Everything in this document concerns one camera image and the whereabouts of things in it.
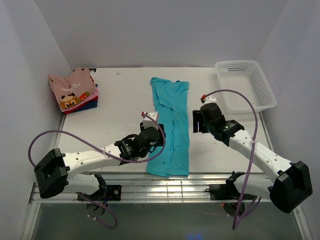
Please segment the teal t-shirt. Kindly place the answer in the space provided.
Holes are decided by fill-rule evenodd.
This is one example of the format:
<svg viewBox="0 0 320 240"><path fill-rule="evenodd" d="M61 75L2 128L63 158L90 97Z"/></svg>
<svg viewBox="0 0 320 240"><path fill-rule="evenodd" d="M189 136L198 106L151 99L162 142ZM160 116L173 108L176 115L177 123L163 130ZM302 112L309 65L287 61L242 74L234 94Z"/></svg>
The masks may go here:
<svg viewBox="0 0 320 240"><path fill-rule="evenodd" d="M189 82L172 82L153 77L150 80L154 110L164 125L165 147L155 159L148 161L146 173L160 177L189 175Z"/></svg>

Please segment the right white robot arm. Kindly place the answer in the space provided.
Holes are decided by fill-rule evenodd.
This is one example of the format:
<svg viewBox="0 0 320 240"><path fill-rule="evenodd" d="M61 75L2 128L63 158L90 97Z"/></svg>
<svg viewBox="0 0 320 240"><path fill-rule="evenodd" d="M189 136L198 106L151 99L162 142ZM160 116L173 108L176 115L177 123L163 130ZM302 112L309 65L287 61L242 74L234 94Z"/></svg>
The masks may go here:
<svg viewBox="0 0 320 240"><path fill-rule="evenodd" d="M313 194L308 166L276 154L253 137L236 120L226 120L216 103L204 104L192 112L193 132L210 133L217 141L251 160L266 178L233 171L224 184L211 188L217 199L256 196L271 201L280 211L290 213Z"/></svg>

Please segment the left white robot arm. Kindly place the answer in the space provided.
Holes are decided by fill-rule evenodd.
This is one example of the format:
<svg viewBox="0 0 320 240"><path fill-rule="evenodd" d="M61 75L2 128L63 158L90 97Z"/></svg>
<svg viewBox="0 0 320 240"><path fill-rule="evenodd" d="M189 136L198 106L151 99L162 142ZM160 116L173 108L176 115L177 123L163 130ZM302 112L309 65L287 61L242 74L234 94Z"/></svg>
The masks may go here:
<svg viewBox="0 0 320 240"><path fill-rule="evenodd" d="M100 200L106 195L107 186L101 176L88 174L89 171L144 162L156 148L164 150L165 137L163 124L145 127L141 123L139 134L130 134L102 148L93 146L74 153L54 148L33 169L40 197L49 199L62 192L79 192Z"/></svg>

